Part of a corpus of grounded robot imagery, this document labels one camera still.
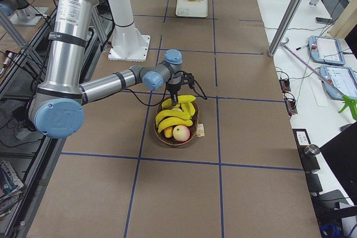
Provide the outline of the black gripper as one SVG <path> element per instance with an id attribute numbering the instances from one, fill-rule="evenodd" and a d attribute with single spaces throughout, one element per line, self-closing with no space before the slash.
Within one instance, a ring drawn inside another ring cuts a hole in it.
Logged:
<path id="1" fill-rule="evenodd" d="M 182 74 L 175 74 L 170 80 L 167 82 L 167 90 L 170 92 L 170 99 L 173 103 L 178 102 L 178 92 L 181 89 L 183 83 L 183 75 Z"/>

